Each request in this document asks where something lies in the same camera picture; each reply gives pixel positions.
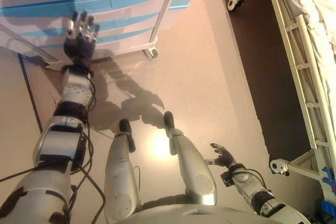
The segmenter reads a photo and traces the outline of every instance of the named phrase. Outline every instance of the robot leg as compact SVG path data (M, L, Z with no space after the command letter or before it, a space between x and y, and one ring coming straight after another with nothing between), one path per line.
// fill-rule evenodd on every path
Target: robot leg
M124 219L139 206L138 188L135 181L130 152L135 151L131 127L127 120L120 121L120 133L116 134L106 163L104 209L107 223Z
M214 178L193 143L174 126L171 112L164 114L164 123L170 141L172 155L178 155L180 172L186 186L186 194L194 204L215 205L217 189Z

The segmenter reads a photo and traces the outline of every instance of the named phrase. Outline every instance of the plastic drawer unit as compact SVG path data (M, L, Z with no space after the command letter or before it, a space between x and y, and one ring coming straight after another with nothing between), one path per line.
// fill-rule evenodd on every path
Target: plastic drawer unit
M168 12L164 16L161 30L169 29L176 22L181 13L190 6L190 0L172 0Z
M53 69L69 63L62 50L66 17L84 10L101 26L99 50L110 55L144 50L156 57L157 33L176 0L0 0L0 46L41 56Z

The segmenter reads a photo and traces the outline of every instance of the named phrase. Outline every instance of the dark floor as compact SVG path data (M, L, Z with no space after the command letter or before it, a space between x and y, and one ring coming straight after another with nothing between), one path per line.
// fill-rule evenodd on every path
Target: dark floor
M245 0L230 18L270 158L292 160L310 147L271 0Z

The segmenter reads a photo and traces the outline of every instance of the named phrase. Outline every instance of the blue drawer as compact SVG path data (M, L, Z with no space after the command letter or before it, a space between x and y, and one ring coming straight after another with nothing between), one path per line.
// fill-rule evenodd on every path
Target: blue drawer
M104 44L104 43L110 43L110 42L114 42L116 40L121 40L121 39L126 39L126 38L130 38L136 35L140 35L143 34L149 30L152 30L153 28L147 28L144 30L140 30L140 31L132 31L130 33L125 33L125 34L119 34L119 35L113 35L113 36L105 36L105 37L100 37L98 38L98 44ZM63 44L55 44L55 45L49 45L49 46L41 46L40 48L61 48L63 49Z
M75 10L104 12L137 5L148 0L65 0L0 8L0 17L65 17Z
M129 25L133 25L136 23L139 23L141 21L147 20L149 18L152 18L154 16L157 16L158 13L153 14L147 14L142 15L138 17L132 17L132 18L123 18L123 19L117 19L117 20L110 20L110 21L103 21L100 24L100 31L106 31L111 30L115 28L125 27ZM48 30L41 30L41 31L31 31L28 33L21 33L21 36L66 36L67 35L67 29L65 27L62 28L53 28Z

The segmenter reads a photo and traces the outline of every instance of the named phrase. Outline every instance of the hospital bed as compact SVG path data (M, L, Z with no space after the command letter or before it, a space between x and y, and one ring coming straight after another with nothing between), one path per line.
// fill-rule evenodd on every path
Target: hospital bed
M336 217L336 0L271 0L294 79L311 150L270 162L274 173L320 182L324 212ZM244 0L229 0L234 12Z

